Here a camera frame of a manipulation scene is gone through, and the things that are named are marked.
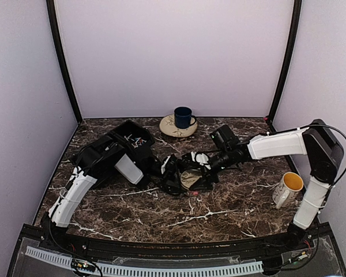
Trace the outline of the black three-compartment candy tray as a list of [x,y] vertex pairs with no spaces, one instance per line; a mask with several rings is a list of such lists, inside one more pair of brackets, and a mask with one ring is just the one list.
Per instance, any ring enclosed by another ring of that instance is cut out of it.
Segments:
[[120,173],[142,189],[150,182],[148,175],[160,163],[152,152],[155,143],[150,131],[127,120],[85,146],[78,153],[77,166],[96,179],[96,188]]

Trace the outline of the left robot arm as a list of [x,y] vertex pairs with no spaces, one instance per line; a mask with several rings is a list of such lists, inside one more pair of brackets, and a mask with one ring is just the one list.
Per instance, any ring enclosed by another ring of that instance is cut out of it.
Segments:
[[151,175],[163,179],[176,172],[172,156],[163,162],[152,153],[150,138],[109,133],[86,145],[73,156],[74,169],[54,205],[44,214],[41,224],[67,228],[81,200],[90,189],[119,173],[131,184],[144,188]]

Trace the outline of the gold jar lid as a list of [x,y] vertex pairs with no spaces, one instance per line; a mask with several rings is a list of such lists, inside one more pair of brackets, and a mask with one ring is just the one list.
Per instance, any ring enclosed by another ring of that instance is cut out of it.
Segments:
[[197,169],[184,171],[180,175],[180,182],[184,189],[189,190],[190,187],[201,178],[202,174]]

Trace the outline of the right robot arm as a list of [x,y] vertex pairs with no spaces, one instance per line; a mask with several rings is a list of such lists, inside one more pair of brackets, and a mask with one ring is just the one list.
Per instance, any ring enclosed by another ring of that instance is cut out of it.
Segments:
[[306,156],[310,166],[310,179],[292,221],[298,228],[283,236],[283,246],[288,250],[295,250],[305,241],[303,230],[309,228],[314,218],[324,209],[331,190],[346,173],[345,170],[340,170],[344,147],[335,133],[346,138],[339,129],[327,125],[321,119],[315,119],[299,128],[260,133],[241,141],[228,126],[222,126],[211,134],[217,147],[214,156],[208,157],[206,152],[193,152],[191,159],[206,167],[203,173],[206,177],[239,163],[278,156]]

